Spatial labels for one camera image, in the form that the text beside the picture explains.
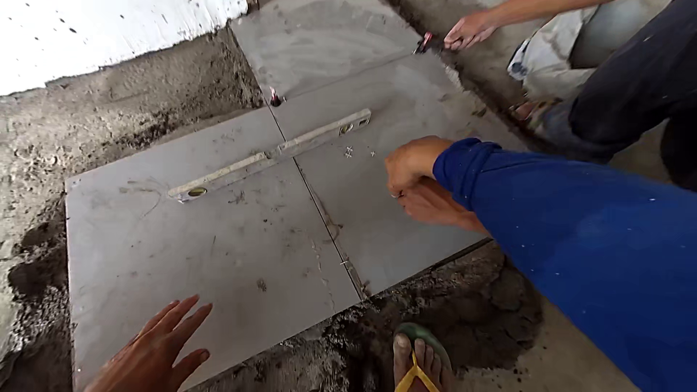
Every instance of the green flip-flop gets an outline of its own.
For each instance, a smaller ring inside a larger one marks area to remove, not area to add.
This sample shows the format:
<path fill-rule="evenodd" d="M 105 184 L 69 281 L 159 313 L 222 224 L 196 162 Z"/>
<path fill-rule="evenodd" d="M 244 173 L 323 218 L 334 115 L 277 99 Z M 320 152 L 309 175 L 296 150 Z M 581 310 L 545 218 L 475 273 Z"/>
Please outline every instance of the green flip-flop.
<path fill-rule="evenodd" d="M 426 345 L 431 346 L 431 348 L 433 348 L 434 350 L 434 353 L 436 353 L 441 358 L 443 366 L 446 369 L 452 371 L 450 357 L 447 355 L 447 352 L 445 351 L 445 348 L 443 347 L 441 342 L 438 341 L 438 339 L 436 339 L 436 336 L 434 336 L 428 328 L 412 322 L 405 322 L 400 324 L 397 327 L 397 329 L 395 329 L 395 335 L 397 335 L 398 333 L 403 333 L 404 335 L 406 335 L 406 337 L 409 338 L 409 341 L 411 342 L 411 358 L 414 363 L 414 366 L 406 373 L 406 375 L 404 375 L 404 378 L 402 378 L 398 385 L 395 387 L 395 392 L 407 392 L 414 381 L 414 377 L 419 377 L 430 392 L 439 392 L 435 384 L 428 378 L 428 376 L 426 376 L 426 373 L 424 373 L 423 369 L 421 369 L 419 365 L 416 363 L 416 354 L 414 353 L 414 342 L 417 339 L 424 340 Z"/>

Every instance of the gray ceramic tile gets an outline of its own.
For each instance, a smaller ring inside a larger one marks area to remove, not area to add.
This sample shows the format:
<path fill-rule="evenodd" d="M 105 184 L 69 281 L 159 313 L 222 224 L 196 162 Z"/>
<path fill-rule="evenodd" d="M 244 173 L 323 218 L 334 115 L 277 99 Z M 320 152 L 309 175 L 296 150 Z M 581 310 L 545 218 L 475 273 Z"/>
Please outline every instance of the gray ceramic tile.
<path fill-rule="evenodd" d="M 363 71 L 273 111 L 290 139 L 364 108 L 372 111 L 368 126 L 296 160 L 342 257 L 374 294 L 482 239 L 406 216 L 385 187 L 383 159 L 389 152 L 426 135 L 478 136 L 524 148 L 473 93 L 458 92 L 441 62 L 429 54 Z"/>
<path fill-rule="evenodd" d="M 232 22 L 265 97 L 288 99 L 410 54 L 420 37 L 380 0 L 275 0 Z"/>
<path fill-rule="evenodd" d="M 187 204 L 167 190 L 283 139 L 268 108 L 66 182 L 75 387 L 174 299 L 213 312 L 197 384 L 358 301 L 292 161 Z"/>

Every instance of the hand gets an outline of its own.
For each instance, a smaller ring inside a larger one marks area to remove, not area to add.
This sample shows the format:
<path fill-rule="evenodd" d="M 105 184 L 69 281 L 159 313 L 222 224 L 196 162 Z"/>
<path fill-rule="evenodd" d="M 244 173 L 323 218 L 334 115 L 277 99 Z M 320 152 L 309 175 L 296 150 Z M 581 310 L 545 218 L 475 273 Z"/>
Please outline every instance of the hand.
<path fill-rule="evenodd" d="M 385 158 L 388 189 L 398 197 L 404 189 L 414 186 L 422 176 L 433 177 L 437 157 L 453 143 L 437 136 L 426 136 L 394 150 Z"/>
<path fill-rule="evenodd" d="M 451 225 L 489 235 L 475 213 L 467 211 L 452 199 L 450 192 L 436 180 L 421 179 L 402 192 L 397 201 L 410 217 L 433 225 Z"/>
<path fill-rule="evenodd" d="M 487 39 L 496 30 L 488 25 L 487 15 L 483 11 L 460 18 L 443 40 L 445 48 L 460 50 Z"/>
<path fill-rule="evenodd" d="M 85 392 L 176 392 L 210 355 L 208 350 L 198 349 L 172 366 L 184 343 L 213 309 L 211 303 L 204 305 L 179 324 L 198 300 L 194 295 L 165 306 L 102 367 Z"/>

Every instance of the blue long-sleeve shirt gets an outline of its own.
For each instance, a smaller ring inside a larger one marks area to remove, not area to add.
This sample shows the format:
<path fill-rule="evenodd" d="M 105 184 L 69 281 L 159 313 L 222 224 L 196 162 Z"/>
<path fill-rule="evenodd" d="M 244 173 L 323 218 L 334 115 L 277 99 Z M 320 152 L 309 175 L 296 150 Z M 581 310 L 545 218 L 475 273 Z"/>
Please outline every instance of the blue long-sleeve shirt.
<path fill-rule="evenodd" d="M 697 193 L 473 138 L 433 171 L 635 385 L 697 386 Z"/>

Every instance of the white wall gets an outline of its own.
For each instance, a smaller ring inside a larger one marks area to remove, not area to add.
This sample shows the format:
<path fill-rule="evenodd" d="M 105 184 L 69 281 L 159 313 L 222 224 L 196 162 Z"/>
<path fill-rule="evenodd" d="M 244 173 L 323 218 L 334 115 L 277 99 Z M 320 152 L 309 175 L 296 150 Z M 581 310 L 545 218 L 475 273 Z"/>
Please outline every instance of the white wall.
<path fill-rule="evenodd" d="M 246 12 L 246 0 L 1 0 L 0 96 L 171 47 Z"/>

